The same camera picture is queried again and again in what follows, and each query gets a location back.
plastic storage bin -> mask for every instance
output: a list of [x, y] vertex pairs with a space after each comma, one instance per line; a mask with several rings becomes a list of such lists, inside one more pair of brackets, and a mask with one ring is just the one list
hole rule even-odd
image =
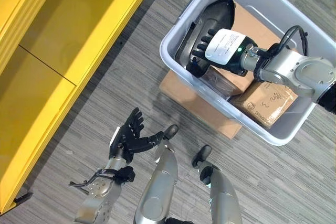
[[[185, 11], [177, 19], [176, 24], [161, 42], [160, 55], [163, 62], [177, 73], [183, 82], [192, 87], [204, 100], [212, 104], [228, 118], [240, 122], [254, 134], [272, 145], [287, 144], [295, 136], [313, 110], [315, 104], [311, 102], [310, 98], [297, 98], [294, 104], [279, 118], [273, 127], [267, 130], [211, 90], [206, 84], [194, 77], [174, 60], [176, 51], [191, 23], [197, 20], [202, 10], [213, 1], [215, 0], [192, 0], [190, 2]], [[335, 42], [287, 0], [234, 1], [246, 8], [280, 38], [292, 25], [298, 24], [302, 26], [309, 34], [309, 55], [325, 57], [331, 60], [333, 64], [336, 63]], [[291, 46], [297, 46], [300, 53], [302, 53], [301, 41], [298, 35], [293, 37], [291, 43], [293, 43]]]

printed label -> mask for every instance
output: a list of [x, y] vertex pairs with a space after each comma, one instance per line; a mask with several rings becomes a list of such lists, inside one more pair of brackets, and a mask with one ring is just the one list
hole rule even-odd
[[225, 65], [245, 39], [245, 35], [236, 31], [221, 29], [210, 41], [205, 57], [215, 63]]

yellow cabinet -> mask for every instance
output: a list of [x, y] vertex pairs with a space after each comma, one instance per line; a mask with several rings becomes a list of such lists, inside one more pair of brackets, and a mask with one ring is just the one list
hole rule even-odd
[[14, 200], [74, 85], [18, 47], [0, 76], [0, 212]]
[[0, 0], [0, 74], [45, 0]]
[[0, 215], [141, 1], [0, 0]]
[[78, 85], [141, 0], [47, 0], [20, 45]]

gray carpet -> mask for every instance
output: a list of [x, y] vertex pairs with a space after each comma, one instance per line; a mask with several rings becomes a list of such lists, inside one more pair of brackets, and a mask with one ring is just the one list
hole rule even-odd
[[[107, 162], [115, 128], [135, 106], [149, 135], [176, 123], [172, 140], [179, 181], [171, 216], [211, 223], [209, 191], [190, 166], [204, 144], [209, 160], [223, 169], [239, 198], [243, 223], [336, 222], [336, 117], [317, 106], [296, 137], [275, 147], [247, 129], [228, 140], [160, 94], [168, 71], [159, 56], [162, 38], [189, 0], [144, 0], [43, 152], [26, 185], [34, 195], [0, 217], [3, 224], [71, 223], [85, 195], [67, 186], [81, 182]], [[289, 0], [335, 38], [335, 0]], [[154, 170], [154, 151], [137, 154], [135, 181], [123, 186], [109, 223], [133, 223], [141, 193]]]

cardboard box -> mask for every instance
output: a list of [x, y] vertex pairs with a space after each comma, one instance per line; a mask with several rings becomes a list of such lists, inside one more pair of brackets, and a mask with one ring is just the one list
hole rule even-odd
[[[271, 45], [280, 41], [278, 36], [238, 3], [236, 3], [235, 22], [232, 30], [250, 37], [260, 48], [268, 49]], [[250, 71], [242, 77], [227, 70], [210, 66], [202, 79], [222, 96], [229, 97], [244, 93], [254, 80], [254, 76]]]
[[230, 102], [269, 129], [296, 98], [287, 86], [255, 82], [244, 94], [232, 97]]
[[194, 116], [232, 139], [240, 130], [241, 125], [230, 120], [203, 100], [196, 91], [183, 84], [177, 75], [170, 70], [160, 84], [160, 90], [168, 97], [189, 110]]

